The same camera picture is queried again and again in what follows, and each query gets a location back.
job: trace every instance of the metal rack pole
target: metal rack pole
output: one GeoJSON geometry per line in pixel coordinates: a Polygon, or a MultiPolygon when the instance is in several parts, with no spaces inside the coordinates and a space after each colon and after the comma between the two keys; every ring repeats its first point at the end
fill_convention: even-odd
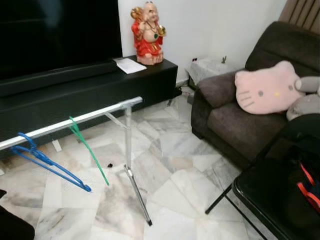
{"type": "MultiPolygon", "coordinates": [[[[138,188],[137,183],[135,181],[134,174],[131,171],[131,146],[132,146],[132,142],[131,142],[131,138],[132,138],[131,137],[131,113],[132,113],[132,106],[139,104],[142,101],[143,101],[143,99],[140,96],[138,96],[138,97],[126,100],[126,101],[119,102],[119,103],[111,105],[111,106],[107,106],[105,108],[102,108],[102,109],[99,109],[96,111],[92,111],[92,112],[77,116],[77,117],[73,118],[73,120],[77,124],[79,124],[79,123],[83,123],[83,122],[91,120],[91,119],[95,119],[99,116],[105,115],[106,113],[112,113],[117,110],[125,110],[126,164],[124,165],[124,170],[125,170],[127,176],[129,177],[130,182],[133,187],[133,190],[139,200],[139,203],[140,203],[141,208],[143,210],[145,220],[149,224],[149,226],[151,226],[152,225],[151,219],[149,217],[149,214],[148,214],[148,211],[147,211],[146,206],[144,204],[144,201],[142,199],[142,196],[139,192],[139,188],[138,188]]],[[[37,129],[35,131],[28,132],[26,135],[32,139],[35,139],[35,138],[38,138],[38,137],[41,137],[41,136],[44,136],[44,135],[47,135],[50,133],[54,133],[54,132],[59,131],[61,129],[68,128],[68,127],[72,126],[72,124],[73,124],[73,122],[70,119],[68,119],[65,121],[58,122],[53,125],[49,125],[49,126],[37,129]]],[[[16,136],[16,137],[10,138],[8,140],[2,141],[2,142],[0,142],[0,151],[7,149],[7,148],[10,148],[14,145],[26,142],[26,141],[27,140],[22,136],[16,136]]]]}
{"type": "MultiPolygon", "coordinates": [[[[126,100],[126,101],[119,102],[119,103],[111,105],[111,106],[107,106],[105,108],[102,108],[102,109],[99,109],[96,111],[92,111],[92,112],[74,117],[73,120],[77,124],[83,123],[85,121],[95,119],[99,116],[102,116],[106,112],[112,113],[117,110],[123,110],[123,109],[126,109],[127,107],[132,107],[132,106],[139,104],[141,102],[142,102],[142,97],[138,96],[138,97],[126,100]]],[[[54,133],[54,132],[59,131],[61,129],[68,128],[68,127],[72,126],[72,124],[73,124],[73,122],[70,119],[68,119],[65,121],[58,122],[53,125],[49,125],[49,126],[37,129],[35,131],[28,132],[28,133],[26,133],[26,135],[32,139],[35,139],[35,138],[38,138],[38,137],[41,137],[41,136],[44,136],[44,135],[47,135],[50,133],[54,133]]],[[[8,140],[2,141],[2,142],[0,142],[0,151],[3,149],[10,148],[14,145],[26,142],[26,141],[27,140],[22,136],[16,136],[16,137],[10,138],[8,140]]]]}

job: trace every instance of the brown sofa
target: brown sofa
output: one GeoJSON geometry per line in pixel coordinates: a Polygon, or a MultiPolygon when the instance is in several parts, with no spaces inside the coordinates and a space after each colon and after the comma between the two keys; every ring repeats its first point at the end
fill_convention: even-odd
{"type": "MultiPolygon", "coordinates": [[[[320,38],[284,22],[273,22],[262,34],[245,64],[247,71],[270,68],[282,60],[291,62],[300,77],[320,75],[320,38]]],[[[236,101],[237,71],[202,80],[192,105],[192,132],[206,138],[241,168],[287,123],[286,115],[254,115],[236,101]]]]}

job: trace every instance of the chair leg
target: chair leg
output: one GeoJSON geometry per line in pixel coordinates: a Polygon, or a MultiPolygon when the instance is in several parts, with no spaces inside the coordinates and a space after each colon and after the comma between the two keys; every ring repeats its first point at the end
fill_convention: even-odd
{"type": "Polygon", "coordinates": [[[263,235],[263,233],[252,223],[252,221],[238,208],[237,205],[226,195],[225,198],[229,201],[229,203],[234,206],[234,208],[241,214],[241,216],[254,228],[254,230],[264,239],[267,240],[267,238],[263,235]]]}
{"type": "Polygon", "coordinates": [[[221,195],[205,210],[205,214],[209,214],[211,210],[225,197],[231,190],[231,184],[226,188],[226,190],[221,193],[221,195]]]}

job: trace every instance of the red figurine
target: red figurine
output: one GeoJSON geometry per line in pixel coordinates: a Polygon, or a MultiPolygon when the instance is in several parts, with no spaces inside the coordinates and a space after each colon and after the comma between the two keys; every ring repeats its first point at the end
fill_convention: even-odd
{"type": "Polygon", "coordinates": [[[157,7],[152,2],[147,2],[143,9],[141,7],[132,9],[131,17],[135,19],[131,29],[134,34],[137,61],[144,65],[161,63],[164,52],[160,45],[163,44],[166,29],[158,24],[157,7]]]}

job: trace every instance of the white tablecloth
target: white tablecloth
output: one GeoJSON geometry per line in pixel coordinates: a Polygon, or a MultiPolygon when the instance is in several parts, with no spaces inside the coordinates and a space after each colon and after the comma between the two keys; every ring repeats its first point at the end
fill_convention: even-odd
{"type": "Polygon", "coordinates": [[[217,60],[216,58],[207,57],[193,61],[185,69],[196,85],[203,79],[237,70],[233,64],[228,62],[228,59],[225,63],[221,63],[221,61],[222,59],[217,60]]]}

